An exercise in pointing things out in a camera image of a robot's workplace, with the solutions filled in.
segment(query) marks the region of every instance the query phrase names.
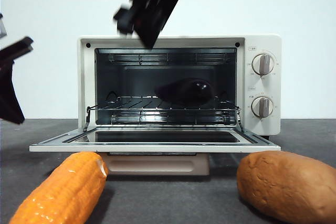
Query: corn cob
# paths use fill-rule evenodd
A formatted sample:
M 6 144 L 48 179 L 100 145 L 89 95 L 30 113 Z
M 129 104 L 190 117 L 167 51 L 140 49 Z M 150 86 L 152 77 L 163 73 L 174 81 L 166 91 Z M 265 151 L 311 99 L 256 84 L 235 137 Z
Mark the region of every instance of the corn cob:
M 80 224 L 92 213 L 108 169 L 94 152 L 70 155 L 19 206 L 9 224 Z

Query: toaster oven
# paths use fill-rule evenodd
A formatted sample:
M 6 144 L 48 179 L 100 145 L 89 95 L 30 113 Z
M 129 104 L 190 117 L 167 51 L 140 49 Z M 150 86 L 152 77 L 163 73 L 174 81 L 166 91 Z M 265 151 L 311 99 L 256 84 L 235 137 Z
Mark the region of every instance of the toaster oven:
M 277 35 L 78 40 L 78 129 L 32 152 L 93 151 L 115 174 L 209 173 L 209 153 L 280 150 L 281 39 Z M 155 87 L 183 78 L 211 83 L 199 106 L 161 100 Z

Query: gray tabletop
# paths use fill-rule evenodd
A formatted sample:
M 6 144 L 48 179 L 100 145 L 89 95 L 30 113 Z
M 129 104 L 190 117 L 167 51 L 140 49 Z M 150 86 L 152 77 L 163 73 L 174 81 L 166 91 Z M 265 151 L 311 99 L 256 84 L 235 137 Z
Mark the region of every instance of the gray tabletop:
M 336 120 L 282 120 L 271 137 L 282 150 L 336 167 Z M 1 124 L 1 223 L 8 223 L 30 192 L 69 153 L 30 153 L 30 144 L 70 131 L 77 120 Z M 211 155 L 208 177 L 109 176 L 87 223 L 281 223 L 259 214 L 238 196 L 236 171 L 245 154 Z

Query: control knob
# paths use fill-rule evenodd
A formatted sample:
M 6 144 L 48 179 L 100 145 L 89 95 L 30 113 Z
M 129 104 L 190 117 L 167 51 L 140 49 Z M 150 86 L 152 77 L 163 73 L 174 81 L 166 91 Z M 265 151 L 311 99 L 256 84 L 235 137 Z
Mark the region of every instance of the control knob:
M 253 102 L 251 109 L 253 114 L 259 118 L 266 118 L 272 114 L 273 103 L 267 97 L 257 97 Z
M 269 53 L 259 54 L 252 61 L 252 68 L 255 73 L 265 76 L 273 70 L 274 60 Z

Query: eggplant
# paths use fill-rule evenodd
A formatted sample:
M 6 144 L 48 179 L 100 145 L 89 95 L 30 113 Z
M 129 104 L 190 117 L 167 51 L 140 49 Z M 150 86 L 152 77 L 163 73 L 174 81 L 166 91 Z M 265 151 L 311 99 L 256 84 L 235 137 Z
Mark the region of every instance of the eggplant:
M 185 78 L 155 88 L 161 100 L 184 106 L 201 106 L 214 98 L 211 84 L 203 79 Z

